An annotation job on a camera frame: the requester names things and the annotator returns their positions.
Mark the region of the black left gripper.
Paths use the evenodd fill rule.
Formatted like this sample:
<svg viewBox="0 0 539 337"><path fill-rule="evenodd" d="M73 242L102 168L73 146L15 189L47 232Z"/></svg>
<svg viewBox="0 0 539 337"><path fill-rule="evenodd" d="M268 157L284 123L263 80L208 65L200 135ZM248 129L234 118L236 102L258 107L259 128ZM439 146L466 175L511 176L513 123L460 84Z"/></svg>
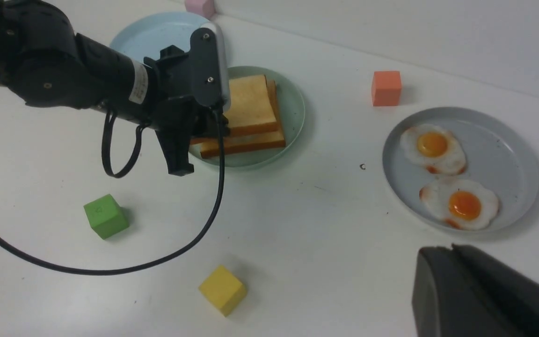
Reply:
<svg viewBox="0 0 539 337"><path fill-rule="evenodd" d="M189 162L191 139L216 137L218 130L229 133L223 113L197 104L193 96L189 51L171 45L158 60L139 62L82 34L76 41L101 95L101 110L156 130L170 175L194 172Z"/></svg>

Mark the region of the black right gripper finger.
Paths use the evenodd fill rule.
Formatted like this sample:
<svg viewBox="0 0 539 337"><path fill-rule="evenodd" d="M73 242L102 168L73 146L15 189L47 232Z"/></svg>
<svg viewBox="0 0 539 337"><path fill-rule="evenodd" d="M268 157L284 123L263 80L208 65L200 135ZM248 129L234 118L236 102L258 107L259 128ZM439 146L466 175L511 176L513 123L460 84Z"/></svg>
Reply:
<svg viewBox="0 0 539 337"><path fill-rule="evenodd" d="M420 337L539 337L539 283L471 245L418 251Z"/></svg>

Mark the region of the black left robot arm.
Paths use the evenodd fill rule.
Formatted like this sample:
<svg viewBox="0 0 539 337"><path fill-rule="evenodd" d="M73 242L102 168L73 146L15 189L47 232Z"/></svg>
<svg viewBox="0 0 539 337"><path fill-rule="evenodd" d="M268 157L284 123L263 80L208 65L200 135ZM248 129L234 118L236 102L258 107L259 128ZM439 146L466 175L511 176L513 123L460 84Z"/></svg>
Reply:
<svg viewBox="0 0 539 337"><path fill-rule="evenodd" d="M68 17L42 0L0 0L0 86L35 108L105 113L103 170L122 178L139 157L143 131L154 130L168 172L193 173L193 140L231 133L229 75L221 29L203 20L150 43L141 60L73 30Z"/></svg>

